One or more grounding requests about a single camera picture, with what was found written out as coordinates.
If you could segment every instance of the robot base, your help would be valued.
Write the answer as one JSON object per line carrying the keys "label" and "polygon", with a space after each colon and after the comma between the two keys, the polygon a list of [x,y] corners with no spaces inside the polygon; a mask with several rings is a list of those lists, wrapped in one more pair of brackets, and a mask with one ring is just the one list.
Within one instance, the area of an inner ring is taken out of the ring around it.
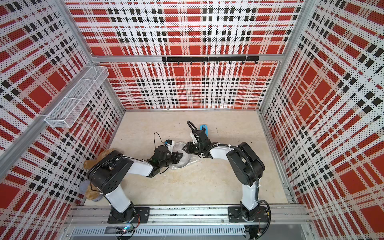
{"label": "robot base", "polygon": [[147,223],[149,217],[149,207],[134,207],[133,203],[124,211],[118,212],[111,207],[111,213],[109,214],[108,223],[137,223],[140,216],[140,223]]}
{"label": "robot base", "polygon": [[258,205],[252,210],[240,207],[228,207],[229,222],[268,222],[267,208]]}

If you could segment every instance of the clear plastic bag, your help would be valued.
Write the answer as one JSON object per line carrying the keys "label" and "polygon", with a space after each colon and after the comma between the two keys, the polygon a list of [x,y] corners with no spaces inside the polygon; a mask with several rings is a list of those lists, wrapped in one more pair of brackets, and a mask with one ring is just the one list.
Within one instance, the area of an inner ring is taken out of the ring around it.
{"label": "clear plastic bag", "polygon": [[183,157],[180,159],[179,163],[170,165],[169,167],[171,169],[180,169],[188,165],[191,165],[192,163],[200,161],[200,158],[197,155],[184,152],[183,147],[185,146],[185,144],[186,143],[184,142],[177,142],[175,143],[175,146],[173,146],[172,151],[182,152]]}

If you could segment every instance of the perforated metal panel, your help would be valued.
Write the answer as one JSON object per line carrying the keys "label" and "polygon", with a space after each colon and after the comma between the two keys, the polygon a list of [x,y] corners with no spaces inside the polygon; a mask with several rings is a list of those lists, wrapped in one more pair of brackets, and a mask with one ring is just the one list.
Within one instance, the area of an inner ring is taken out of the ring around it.
{"label": "perforated metal panel", "polygon": [[304,1],[65,2],[103,56],[283,53]]}
{"label": "perforated metal panel", "polygon": [[120,117],[101,86],[72,128],[43,130],[1,179],[1,239],[56,238],[70,208],[84,198],[84,160],[107,148]]}
{"label": "perforated metal panel", "polygon": [[257,109],[277,62],[103,63],[126,109]]}
{"label": "perforated metal panel", "polygon": [[324,239],[384,237],[383,24],[383,1],[316,1],[263,112]]}
{"label": "perforated metal panel", "polygon": [[0,154],[88,62],[54,1],[0,3]]}

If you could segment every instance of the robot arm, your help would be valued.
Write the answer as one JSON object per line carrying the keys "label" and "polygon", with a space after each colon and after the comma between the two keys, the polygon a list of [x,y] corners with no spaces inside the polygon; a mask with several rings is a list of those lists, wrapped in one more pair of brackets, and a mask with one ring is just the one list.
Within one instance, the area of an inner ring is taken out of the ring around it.
{"label": "robot arm", "polygon": [[243,184],[240,202],[242,217],[246,221],[254,220],[257,216],[259,181],[265,170],[263,162],[247,143],[243,142],[238,146],[211,143],[205,129],[197,130],[190,121],[187,124],[192,130],[192,142],[188,142],[183,150],[204,158],[228,160],[237,179]]}
{"label": "robot arm", "polygon": [[[211,143],[205,134],[205,129],[197,130],[193,123],[190,121],[187,123],[192,129],[193,142],[188,142],[183,150],[203,158],[218,158],[229,161],[237,179],[243,184],[240,214],[245,221],[253,221],[260,213],[260,205],[258,204],[259,179],[265,170],[260,158],[245,142],[238,146]],[[172,152],[173,145],[172,140],[165,141],[164,145],[155,149],[154,155],[148,161],[129,158],[118,151],[113,151],[89,170],[87,178],[112,205],[111,216],[115,219],[121,219],[122,222],[129,222],[133,219],[134,205],[125,195],[120,182],[126,174],[154,177],[162,167],[178,163],[183,154]]]}

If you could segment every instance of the metal grate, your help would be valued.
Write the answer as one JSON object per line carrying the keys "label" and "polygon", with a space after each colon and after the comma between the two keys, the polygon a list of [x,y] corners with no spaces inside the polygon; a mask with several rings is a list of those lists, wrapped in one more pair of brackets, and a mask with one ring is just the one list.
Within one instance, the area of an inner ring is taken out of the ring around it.
{"label": "metal grate", "polygon": [[[115,235],[106,230],[111,227],[76,227],[72,237]],[[139,226],[135,236],[207,236],[207,235],[245,235],[243,225],[218,226]]]}
{"label": "metal grate", "polygon": [[108,76],[108,70],[102,66],[92,66],[78,83],[49,113],[45,121],[52,127],[70,128],[75,123],[85,105]]}

